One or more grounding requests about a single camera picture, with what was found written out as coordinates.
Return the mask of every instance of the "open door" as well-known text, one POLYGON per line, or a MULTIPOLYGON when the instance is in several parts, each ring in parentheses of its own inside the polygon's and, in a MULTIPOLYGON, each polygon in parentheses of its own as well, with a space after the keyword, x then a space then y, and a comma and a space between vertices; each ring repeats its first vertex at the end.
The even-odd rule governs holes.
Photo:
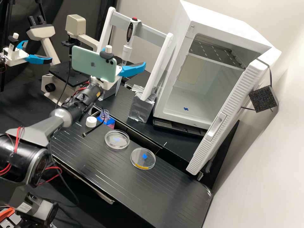
MULTIPOLYGON (((258 59, 272 66, 280 54, 281 51, 272 47, 259 56, 258 59)), ((248 65, 196 149, 186 168, 188 172, 196 175, 214 156, 242 113, 241 106, 244 105, 248 94, 266 73, 267 68, 265 64, 256 59, 248 65)))

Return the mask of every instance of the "orange part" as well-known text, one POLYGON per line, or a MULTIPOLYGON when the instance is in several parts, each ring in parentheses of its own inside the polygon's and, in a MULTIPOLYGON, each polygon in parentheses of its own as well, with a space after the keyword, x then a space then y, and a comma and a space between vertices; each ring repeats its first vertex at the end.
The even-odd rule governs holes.
POLYGON ((7 210, 0 212, 0 222, 4 219, 8 218, 9 216, 11 216, 14 213, 15 213, 15 210, 13 208, 8 208, 7 210))

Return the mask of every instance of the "petri dish lid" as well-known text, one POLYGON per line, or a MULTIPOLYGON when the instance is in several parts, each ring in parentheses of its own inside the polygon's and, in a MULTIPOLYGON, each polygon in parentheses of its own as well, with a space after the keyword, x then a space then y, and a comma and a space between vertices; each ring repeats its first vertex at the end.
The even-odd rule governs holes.
POLYGON ((121 130, 110 130, 104 136, 105 143, 112 149, 124 149, 130 143, 127 133, 121 130))
POLYGON ((155 155, 146 148, 136 148, 130 156, 132 164, 140 169, 151 169, 155 165, 155 155))

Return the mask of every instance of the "foam pad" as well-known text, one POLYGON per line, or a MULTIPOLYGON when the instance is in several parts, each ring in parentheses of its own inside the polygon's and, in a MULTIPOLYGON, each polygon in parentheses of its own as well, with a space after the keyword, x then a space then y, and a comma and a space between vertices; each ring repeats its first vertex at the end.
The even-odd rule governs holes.
POLYGON ((249 93, 249 97, 256 112, 278 106, 275 92, 270 85, 249 93))

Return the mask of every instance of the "white wall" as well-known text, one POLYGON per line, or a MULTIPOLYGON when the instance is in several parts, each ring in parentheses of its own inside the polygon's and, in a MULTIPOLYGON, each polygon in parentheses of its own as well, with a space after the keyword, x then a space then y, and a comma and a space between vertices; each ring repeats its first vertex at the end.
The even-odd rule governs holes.
POLYGON ((218 188, 205 228, 304 226, 304 28, 292 47, 278 113, 218 188))
MULTIPOLYGON (((136 16, 144 24, 168 33, 178 1, 119 0, 117 11, 129 17, 136 16)), ((247 22, 283 52, 294 40, 302 23, 302 0, 188 1, 247 22)), ((126 32, 117 29, 112 39, 116 55, 121 55, 125 43, 126 32)), ((131 61, 146 61, 147 70, 151 72, 159 50, 157 46, 137 38, 133 43, 131 61)))

